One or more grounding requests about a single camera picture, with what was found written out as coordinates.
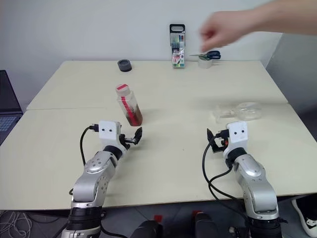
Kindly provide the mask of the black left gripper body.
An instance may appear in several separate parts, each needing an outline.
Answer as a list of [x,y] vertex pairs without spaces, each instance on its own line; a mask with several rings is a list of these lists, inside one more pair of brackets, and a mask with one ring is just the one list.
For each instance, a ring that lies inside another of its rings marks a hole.
[[127,138],[125,137],[125,134],[120,134],[119,136],[119,141],[121,145],[128,150],[130,148],[130,144],[136,144],[136,139],[135,138]]

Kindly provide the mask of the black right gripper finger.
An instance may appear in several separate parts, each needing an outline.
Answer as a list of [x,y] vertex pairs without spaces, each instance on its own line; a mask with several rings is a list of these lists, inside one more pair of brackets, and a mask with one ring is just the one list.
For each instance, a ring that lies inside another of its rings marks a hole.
[[208,142],[209,142],[212,150],[213,150],[213,145],[214,145],[214,138],[213,137],[214,137],[213,133],[211,132],[210,129],[207,128],[207,139],[208,139]]

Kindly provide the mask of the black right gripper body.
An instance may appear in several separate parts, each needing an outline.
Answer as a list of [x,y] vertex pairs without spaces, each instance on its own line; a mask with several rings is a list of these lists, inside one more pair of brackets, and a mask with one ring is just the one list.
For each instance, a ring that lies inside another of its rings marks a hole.
[[212,151],[214,153],[223,152],[228,146],[228,129],[224,129],[215,134]]

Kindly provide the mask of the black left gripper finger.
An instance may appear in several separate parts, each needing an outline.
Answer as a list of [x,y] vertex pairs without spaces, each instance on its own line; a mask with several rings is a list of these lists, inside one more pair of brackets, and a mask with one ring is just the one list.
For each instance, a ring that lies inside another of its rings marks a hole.
[[135,145],[137,145],[138,143],[139,143],[139,141],[141,140],[141,138],[142,138],[142,127],[139,127],[137,130],[136,130],[136,132],[135,132],[135,135],[134,135],[134,137],[133,137],[133,143],[135,144]]

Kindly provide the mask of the person's bare hand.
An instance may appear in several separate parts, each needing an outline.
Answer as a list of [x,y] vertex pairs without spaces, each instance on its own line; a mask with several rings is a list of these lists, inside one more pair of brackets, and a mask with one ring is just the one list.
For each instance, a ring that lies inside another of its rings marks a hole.
[[202,25],[201,51],[227,46],[250,33],[252,13],[243,11],[218,11],[213,13]]

